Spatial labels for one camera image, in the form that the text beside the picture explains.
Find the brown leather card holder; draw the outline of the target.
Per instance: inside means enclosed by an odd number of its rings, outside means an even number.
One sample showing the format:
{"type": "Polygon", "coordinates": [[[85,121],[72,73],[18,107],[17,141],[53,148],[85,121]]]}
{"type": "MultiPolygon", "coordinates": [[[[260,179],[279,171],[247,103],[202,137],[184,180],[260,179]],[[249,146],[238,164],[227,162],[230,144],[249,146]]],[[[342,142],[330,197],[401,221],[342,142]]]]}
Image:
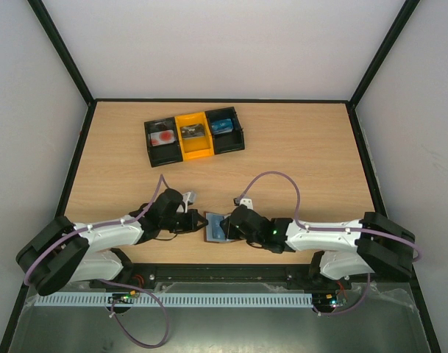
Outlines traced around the brown leather card holder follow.
{"type": "Polygon", "coordinates": [[[231,243],[232,239],[228,239],[220,223],[228,218],[229,214],[218,214],[205,212],[207,226],[205,227],[205,241],[208,243],[231,243]]]}

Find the blue VIP card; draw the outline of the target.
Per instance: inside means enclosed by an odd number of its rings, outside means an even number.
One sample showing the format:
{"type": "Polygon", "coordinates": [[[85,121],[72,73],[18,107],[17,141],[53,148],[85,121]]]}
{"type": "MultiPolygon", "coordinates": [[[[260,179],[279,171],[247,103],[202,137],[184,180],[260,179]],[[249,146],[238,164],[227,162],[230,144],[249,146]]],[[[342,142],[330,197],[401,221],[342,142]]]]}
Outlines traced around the blue VIP card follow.
{"type": "Polygon", "coordinates": [[[224,230],[221,228],[221,222],[225,219],[223,215],[212,215],[210,218],[211,238],[217,241],[226,240],[224,230]]]}

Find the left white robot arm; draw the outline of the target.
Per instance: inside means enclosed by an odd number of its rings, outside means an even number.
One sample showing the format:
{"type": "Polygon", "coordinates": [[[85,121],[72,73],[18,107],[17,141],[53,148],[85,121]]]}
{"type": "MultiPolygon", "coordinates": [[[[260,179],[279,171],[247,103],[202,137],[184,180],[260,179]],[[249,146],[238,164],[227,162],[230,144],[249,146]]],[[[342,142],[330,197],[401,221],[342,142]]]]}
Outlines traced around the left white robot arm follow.
{"type": "Polygon", "coordinates": [[[165,189],[151,203],[120,218],[99,223],[73,223],[58,216],[16,255],[28,285],[41,296],[68,283],[93,279],[127,280],[131,261],[120,248],[155,239],[162,231],[197,232],[207,219],[191,208],[195,194],[165,189]]]}

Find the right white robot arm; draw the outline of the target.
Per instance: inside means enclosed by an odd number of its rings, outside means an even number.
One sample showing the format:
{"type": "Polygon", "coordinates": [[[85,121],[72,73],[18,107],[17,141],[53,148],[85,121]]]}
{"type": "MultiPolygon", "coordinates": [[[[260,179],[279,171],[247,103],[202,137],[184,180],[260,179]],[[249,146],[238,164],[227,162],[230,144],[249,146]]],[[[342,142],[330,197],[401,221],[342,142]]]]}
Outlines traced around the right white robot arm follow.
{"type": "Polygon", "coordinates": [[[312,250],[309,279],[317,288],[358,274],[407,282],[419,254],[412,232],[376,212],[353,221],[310,223],[267,219],[240,205],[218,225],[226,240],[243,240],[275,254],[312,250]]]}

